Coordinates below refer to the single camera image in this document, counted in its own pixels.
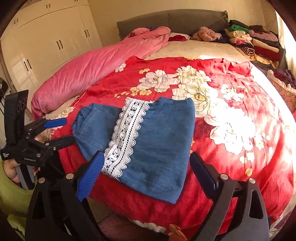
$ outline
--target white wardrobe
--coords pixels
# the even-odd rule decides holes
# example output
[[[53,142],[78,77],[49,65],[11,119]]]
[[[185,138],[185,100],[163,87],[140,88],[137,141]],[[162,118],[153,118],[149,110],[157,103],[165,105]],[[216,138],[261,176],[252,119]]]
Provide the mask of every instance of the white wardrobe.
[[[102,47],[87,0],[41,0],[18,11],[0,38],[17,91],[34,92],[68,61]]]

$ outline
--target gray headboard cover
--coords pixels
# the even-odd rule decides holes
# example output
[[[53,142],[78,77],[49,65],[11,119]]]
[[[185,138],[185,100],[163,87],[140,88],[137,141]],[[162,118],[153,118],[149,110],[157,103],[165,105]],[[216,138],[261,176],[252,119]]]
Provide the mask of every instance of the gray headboard cover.
[[[153,12],[117,22],[119,36],[125,38],[136,28],[157,29],[169,27],[172,32],[193,35],[206,26],[217,32],[228,27],[227,11],[218,12],[202,9],[177,9]]]

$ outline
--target white lace trim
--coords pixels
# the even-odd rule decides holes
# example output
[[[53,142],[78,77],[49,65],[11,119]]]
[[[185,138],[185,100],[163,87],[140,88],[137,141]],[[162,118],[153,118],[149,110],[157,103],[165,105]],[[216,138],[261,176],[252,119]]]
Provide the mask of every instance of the white lace trim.
[[[149,103],[153,102],[126,98],[126,105],[116,122],[112,140],[105,150],[105,164],[102,169],[104,174],[114,179],[122,176],[122,169],[127,168],[126,164],[131,161],[132,147],[136,144],[140,123],[149,109]]]

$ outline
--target red bedspread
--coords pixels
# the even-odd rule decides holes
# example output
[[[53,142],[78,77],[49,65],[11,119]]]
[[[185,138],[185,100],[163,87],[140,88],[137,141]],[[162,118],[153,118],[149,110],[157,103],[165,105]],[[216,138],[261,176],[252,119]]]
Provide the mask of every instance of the red bedspread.
[[[161,96],[190,97],[197,117],[191,150],[232,179],[255,178],[268,216],[275,220],[293,193],[289,130],[283,125],[277,105],[250,73],[250,62],[189,61],[183,57],[145,61],[131,57],[117,72],[110,73],[81,95],[75,108],[71,108],[68,124],[58,129],[53,138],[71,134],[78,111],[91,103],[123,107],[126,97],[147,101]],[[179,85],[171,74],[178,75]],[[75,172],[85,163],[77,145],[64,148],[59,154],[66,172]],[[169,233],[168,226],[174,223],[188,237],[197,231],[212,205],[190,167],[175,205],[144,196],[106,175],[99,176],[91,197],[154,230]],[[229,225],[234,207],[235,201],[222,232]]]

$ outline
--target person's hand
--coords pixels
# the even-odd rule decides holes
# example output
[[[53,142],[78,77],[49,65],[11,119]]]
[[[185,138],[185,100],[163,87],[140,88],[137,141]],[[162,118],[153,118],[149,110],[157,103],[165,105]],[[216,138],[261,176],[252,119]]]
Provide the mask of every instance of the person's hand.
[[[20,179],[17,176],[17,172],[15,170],[15,168],[19,165],[20,164],[18,164],[14,159],[3,161],[4,173],[15,183],[20,183]]]

